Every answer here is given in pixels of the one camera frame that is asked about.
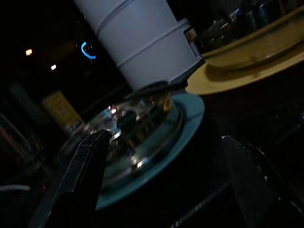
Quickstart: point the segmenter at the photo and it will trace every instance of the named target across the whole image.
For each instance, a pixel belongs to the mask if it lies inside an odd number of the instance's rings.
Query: yellow sign
[[[60,91],[44,98],[41,104],[67,135],[84,124],[84,121]]]

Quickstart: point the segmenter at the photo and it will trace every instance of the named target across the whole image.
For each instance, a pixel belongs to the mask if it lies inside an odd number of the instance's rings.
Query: neon sign
[[[86,57],[88,57],[89,59],[96,59],[96,56],[91,56],[91,55],[89,55],[88,53],[86,53],[86,52],[84,51],[85,45],[86,45],[86,42],[83,42],[83,44],[81,45],[81,51],[82,51],[82,53],[83,53]]]

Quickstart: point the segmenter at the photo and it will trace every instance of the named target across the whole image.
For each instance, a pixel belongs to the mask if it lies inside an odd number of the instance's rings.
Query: white cylindrical container
[[[166,0],[75,0],[99,41],[134,89],[171,81],[201,59]]]

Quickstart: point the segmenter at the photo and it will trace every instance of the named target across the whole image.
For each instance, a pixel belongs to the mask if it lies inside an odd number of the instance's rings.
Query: light
[[[96,56],[91,56],[91,55],[87,54],[87,53],[84,51],[85,45],[86,45],[86,42],[83,42],[83,44],[81,45],[81,51],[82,51],[82,53],[83,53],[86,57],[88,57],[89,59],[96,59]]]
[[[56,64],[51,66],[51,70],[55,70],[56,69]]]
[[[33,50],[32,49],[28,49],[28,50],[25,51],[25,54],[27,56],[30,56],[31,54],[33,54]]]

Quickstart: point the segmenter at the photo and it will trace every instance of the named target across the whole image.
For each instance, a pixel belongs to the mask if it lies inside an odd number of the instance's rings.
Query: teal plate
[[[115,189],[113,191],[105,192],[98,199],[96,210],[103,209],[111,204],[114,204],[123,198],[127,197],[158,173],[160,173],[164,168],[166,168],[182,151],[182,149],[187,145],[192,136],[198,129],[204,113],[205,105],[203,100],[199,96],[190,94],[179,94],[172,96],[174,102],[178,105],[182,105],[182,110],[184,114],[184,126],[180,133],[180,137],[170,149],[168,154],[158,163],[154,164],[151,168],[146,170],[141,176],[133,179],[131,182],[127,183],[123,187]]]

